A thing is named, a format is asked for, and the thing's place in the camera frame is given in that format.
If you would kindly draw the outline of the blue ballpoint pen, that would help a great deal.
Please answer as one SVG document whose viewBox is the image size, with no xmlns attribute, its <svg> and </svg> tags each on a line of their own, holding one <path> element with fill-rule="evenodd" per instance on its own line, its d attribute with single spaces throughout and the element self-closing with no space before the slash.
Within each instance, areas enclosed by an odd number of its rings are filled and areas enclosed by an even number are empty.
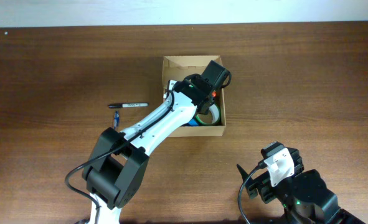
<svg viewBox="0 0 368 224">
<path fill-rule="evenodd" d="M 114 118 L 113 118 L 113 129 L 116 131 L 118 129 L 120 123 L 120 115 L 118 110 L 115 111 L 114 113 Z"/>
</svg>

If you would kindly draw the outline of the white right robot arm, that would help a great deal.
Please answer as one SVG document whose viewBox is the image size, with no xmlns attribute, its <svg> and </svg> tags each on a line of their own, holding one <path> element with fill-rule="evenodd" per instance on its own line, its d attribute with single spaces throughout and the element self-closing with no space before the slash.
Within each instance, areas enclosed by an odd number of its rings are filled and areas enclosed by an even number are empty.
<svg viewBox="0 0 368 224">
<path fill-rule="evenodd" d="M 249 173 L 237 165 L 243 179 L 237 202 L 246 223 L 362 223 L 339 206 L 337 195 L 317 170 L 304 170 L 299 150 L 275 142 L 261 154 L 263 159 Z M 284 213 L 277 218 L 247 218 L 242 207 L 244 190 L 250 199 L 259 195 L 265 204 L 279 200 Z"/>
</svg>

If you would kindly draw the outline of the green tape roll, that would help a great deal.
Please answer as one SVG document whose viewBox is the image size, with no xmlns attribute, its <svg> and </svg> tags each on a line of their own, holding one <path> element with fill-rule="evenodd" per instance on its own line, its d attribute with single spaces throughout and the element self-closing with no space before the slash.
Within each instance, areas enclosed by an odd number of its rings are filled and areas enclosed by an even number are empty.
<svg viewBox="0 0 368 224">
<path fill-rule="evenodd" d="M 195 116 L 195 120 L 203 126 L 215 126 L 219 123 L 220 118 L 220 109 L 217 105 L 210 106 L 206 114 L 197 114 Z"/>
</svg>

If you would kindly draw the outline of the blue plastic case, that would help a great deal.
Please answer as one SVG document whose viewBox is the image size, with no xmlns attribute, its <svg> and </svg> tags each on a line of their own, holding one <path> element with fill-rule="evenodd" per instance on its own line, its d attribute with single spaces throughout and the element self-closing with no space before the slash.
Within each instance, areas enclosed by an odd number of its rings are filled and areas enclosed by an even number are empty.
<svg viewBox="0 0 368 224">
<path fill-rule="evenodd" d="M 199 123 L 197 122 L 196 119 L 192 119 L 186 125 L 187 126 L 199 126 Z"/>
</svg>

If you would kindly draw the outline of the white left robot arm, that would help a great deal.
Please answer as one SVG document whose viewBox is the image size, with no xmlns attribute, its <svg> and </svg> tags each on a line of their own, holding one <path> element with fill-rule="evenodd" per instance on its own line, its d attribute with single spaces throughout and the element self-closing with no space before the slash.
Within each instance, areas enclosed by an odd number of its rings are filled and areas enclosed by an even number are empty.
<svg viewBox="0 0 368 224">
<path fill-rule="evenodd" d="M 152 152 L 177 128 L 214 105 L 213 94 L 230 84 L 231 73 L 210 61 L 202 74 L 174 84 L 166 100 L 144 119 L 118 132 L 101 133 L 82 178 L 92 199 L 89 223 L 117 223 L 121 209 L 133 198 Z"/>
</svg>

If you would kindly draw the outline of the brown cardboard box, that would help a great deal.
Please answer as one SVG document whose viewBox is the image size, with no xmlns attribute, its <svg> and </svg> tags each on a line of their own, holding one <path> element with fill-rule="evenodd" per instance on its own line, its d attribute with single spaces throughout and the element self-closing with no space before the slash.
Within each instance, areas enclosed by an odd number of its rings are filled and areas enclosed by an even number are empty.
<svg viewBox="0 0 368 224">
<path fill-rule="evenodd" d="M 209 62 L 213 60 L 223 65 L 219 55 L 164 56 L 162 69 L 163 100 L 169 80 L 181 81 L 193 73 L 201 74 Z M 220 121 L 214 126 L 181 126 L 170 134 L 170 137 L 222 136 L 226 128 L 224 90 L 218 90 L 215 104 L 220 109 Z"/>
</svg>

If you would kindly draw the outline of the black marker pen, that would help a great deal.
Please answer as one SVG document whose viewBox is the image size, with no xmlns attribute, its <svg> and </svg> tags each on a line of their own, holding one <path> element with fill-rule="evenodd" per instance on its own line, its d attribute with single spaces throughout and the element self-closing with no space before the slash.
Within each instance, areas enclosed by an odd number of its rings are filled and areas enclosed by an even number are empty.
<svg viewBox="0 0 368 224">
<path fill-rule="evenodd" d="M 109 109 L 147 107 L 148 103 L 112 103 L 108 105 Z"/>
</svg>

